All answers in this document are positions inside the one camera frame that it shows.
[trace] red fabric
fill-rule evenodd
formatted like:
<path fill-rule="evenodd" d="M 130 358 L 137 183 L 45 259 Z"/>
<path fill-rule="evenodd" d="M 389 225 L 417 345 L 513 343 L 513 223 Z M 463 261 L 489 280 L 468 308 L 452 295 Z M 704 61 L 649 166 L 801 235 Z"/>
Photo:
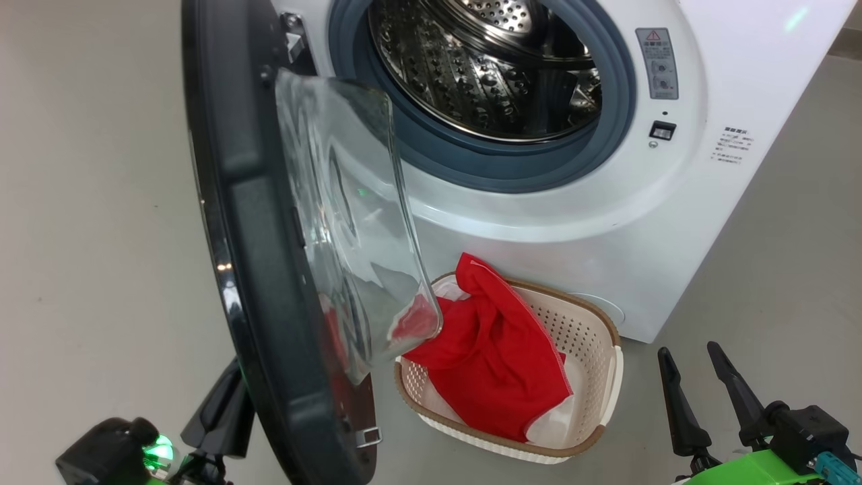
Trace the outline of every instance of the red fabric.
<path fill-rule="evenodd" d="M 389 340 L 398 342 L 416 336 L 432 335 L 437 331 L 437 309 L 423 294 L 417 294 L 413 303 L 396 315 L 398 320 L 389 330 Z"/>
<path fill-rule="evenodd" d="M 468 299 L 438 299 L 440 335 L 404 356 L 428 368 L 440 396 L 471 428 L 527 441 L 533 421 L 572 395 L 545 327 L 490 266 L 463 254 Z"/>

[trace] green led light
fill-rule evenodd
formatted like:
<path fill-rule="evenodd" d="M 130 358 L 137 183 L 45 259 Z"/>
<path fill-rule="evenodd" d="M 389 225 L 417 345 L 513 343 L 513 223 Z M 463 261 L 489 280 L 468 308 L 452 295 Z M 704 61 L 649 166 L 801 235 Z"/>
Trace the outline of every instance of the green led light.
<path fill-rule="evenodd" d="M 173 443 L 165 435 L 159 435 L 156 442 L 144 447 L 144 466 L 150 471 L 164 469 L 173 461 Z"/>
<path fill-rule="evenodd" d="M 802 6 L 801 9 L 797 10 L 796 13 L 793 14 L 793 16 L 787 20 L 787 23 L 785 23 L 784 25 L 784 32 L 792 32 L 796 28 L 796 26 L 799 25 L 799 22 L 801 22 L 808 13 L 808 6 Z"/>

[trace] plastic basket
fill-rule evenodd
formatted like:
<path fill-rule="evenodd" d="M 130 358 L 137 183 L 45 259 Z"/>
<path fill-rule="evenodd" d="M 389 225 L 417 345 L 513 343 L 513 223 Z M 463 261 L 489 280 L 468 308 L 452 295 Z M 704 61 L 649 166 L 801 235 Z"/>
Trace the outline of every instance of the plastic basket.
<path fill-rule="evenodd" d="M 441 276 L 434 289 L 454 274 Z M 573 446 L 544 448 L 477 431 L 439 414 L 439 404 L 423 402 L 428 370 L 403 357 L 395 364 L 395 381 L 404 402 L 438 431 L 484 450 L 535 463 L 562 463 L 588 450 L 598 441 L 614 412 L 622 384 L 620 336 L 607 314 L 590 302 L 551 288 L 506 280 L 533 309 L 551 334 L 557 350 L 583 367 L 581 382 L 570 382 L 580 397 Z"/>

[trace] front-loading washing machine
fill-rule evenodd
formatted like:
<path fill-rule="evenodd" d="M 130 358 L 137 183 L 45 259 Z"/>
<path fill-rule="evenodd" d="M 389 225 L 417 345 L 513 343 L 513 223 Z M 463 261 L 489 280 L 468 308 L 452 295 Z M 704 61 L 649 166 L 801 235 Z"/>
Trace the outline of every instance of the front-loading washing machine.
<path fill-rule="evenodd" d="M 392 99 L 431 275 L 462 251 L 651 342 L 851 0 L 275 0 Z"/>
<path fill-rule="evenodd" d="M 288 474 L 370 479 L 369 366 L 439 330 L 463 252 L 651 342 L 852 6 L 184 0 L 216 278 Z"/>

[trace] gray floor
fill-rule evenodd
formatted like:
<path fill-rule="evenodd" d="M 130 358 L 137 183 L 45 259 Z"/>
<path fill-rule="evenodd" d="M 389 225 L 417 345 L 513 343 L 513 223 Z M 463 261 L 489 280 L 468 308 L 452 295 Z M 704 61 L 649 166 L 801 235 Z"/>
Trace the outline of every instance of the gray floor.
<path fill-rule="evenodd" d="M 862 60 L 862 3 L 856 3 L 844 28 L 829 48 L 829 54 L 853 60 Z"/>
<path fill-rule="evenodd" d="M 233 354 L 185 134 L 174 0 L 0 1 L 0 470 L 52 467 L 98 420 L 146 416 L 176 437 Z M 557 466 L 439 434 L 376 379 L 377 485 L 667 484 L 655 352 L 669 346 L 726 458 L 737 425 L 705 352 L 722 343 L 763 401 L 816 403 L 862 450 L 862 63 L 826 59 L 654 345 L 626 342 L 598 445 Z M 212 335 L 200 342 L 204 332 Z M 134 353 L 141 342 L 151 345 Z M 260 432 L 238 485 L 285 483 Z"/>

